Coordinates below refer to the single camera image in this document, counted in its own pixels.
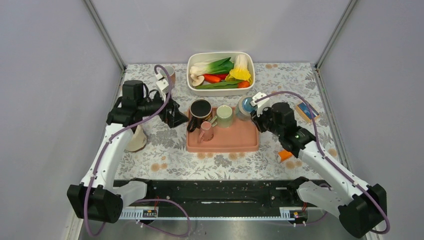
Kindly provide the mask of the blue patterned mug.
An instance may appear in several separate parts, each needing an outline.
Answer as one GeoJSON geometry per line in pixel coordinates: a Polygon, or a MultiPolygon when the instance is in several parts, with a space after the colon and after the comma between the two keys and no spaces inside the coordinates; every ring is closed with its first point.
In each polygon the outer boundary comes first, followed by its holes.
{"type": "Polygon", "coordinates": [[[254,112],[257,107],[253,106],[251,102],[253,98],[251,96],[243,96],[235,108],[235,115],[241,121],[250,121],[251,120],[251,112],[254,112]]]}

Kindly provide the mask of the large pink mug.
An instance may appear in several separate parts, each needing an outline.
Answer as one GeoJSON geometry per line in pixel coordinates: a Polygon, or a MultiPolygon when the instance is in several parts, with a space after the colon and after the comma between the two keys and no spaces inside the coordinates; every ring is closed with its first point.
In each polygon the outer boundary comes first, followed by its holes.
{"type": "Polygon", "coordinates": [[[175,87],[176,84],[176,72],[175,72],[175,68],[171,65],[165,65],[164,69],[166,70],[166,72],[168,74],[166,74],[163,70],[160,71],[160,73],[162,74],[162,76],[164,78],[166,78],[167,80],[169,80],[172,84],[172,87],[175,87]]]}

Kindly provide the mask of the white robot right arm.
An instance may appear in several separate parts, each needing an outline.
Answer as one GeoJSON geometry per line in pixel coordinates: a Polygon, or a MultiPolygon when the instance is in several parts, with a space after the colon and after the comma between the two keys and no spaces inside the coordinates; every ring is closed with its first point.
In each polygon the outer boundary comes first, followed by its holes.
{"type": "Polygon", "coordinates": [[[369,185],[347,170],[331,156],[326,156],[317,134],[299,126],[288,103],[278,102],[265,106],[252,101],[252,122],[261,132],[278,137],[281,146],[308,164],[332,187],[320,187],[299,177],[287,191],[287,201],[293,206],[303,202],[315,205],[338,218],[344,229],[355,238],[368,232],[378,234],[375,227],[386,223],[382,234],[390,230],[387,216],[387,192],[379,185],[369,185]]]}

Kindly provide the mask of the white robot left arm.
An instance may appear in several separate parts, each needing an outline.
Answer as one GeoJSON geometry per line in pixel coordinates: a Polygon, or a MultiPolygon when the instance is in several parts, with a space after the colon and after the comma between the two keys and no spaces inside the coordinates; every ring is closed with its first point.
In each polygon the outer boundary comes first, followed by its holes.
{"type": "Polygon", "coordinates": [[[156,82],[155,95],[141,80],[128,80],[122,85],[122,95],[107,115],[105,136],[95,160],[78,185],[71,184],[67,198],[80,219],[115,223],[123,210],[139,201],[148,206],[155,192],[143,180],[130,180],[114,188],[114,179],[121,158],[136,132],[136,127],[159,116],[170,128],[188,121],[171,98],[170,82],[156,82]]]}

